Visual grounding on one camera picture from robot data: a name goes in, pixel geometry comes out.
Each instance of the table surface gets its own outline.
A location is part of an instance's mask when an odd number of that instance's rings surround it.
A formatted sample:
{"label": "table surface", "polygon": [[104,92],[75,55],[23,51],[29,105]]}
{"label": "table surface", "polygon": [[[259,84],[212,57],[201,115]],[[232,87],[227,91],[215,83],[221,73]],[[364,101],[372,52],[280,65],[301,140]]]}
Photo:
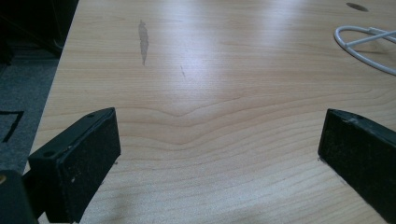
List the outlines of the table surface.
{"label": "table surface", "polygon": [[[341,25],[394,30],[396,2],[356,3],[369,11],[80,0],[32,150],[116,107],[122,153],[81,223],[382,223],[318,160],[328,108],[396,130],[396,77],[333,38]],[[357,49],[395,65],[386,40]]]}

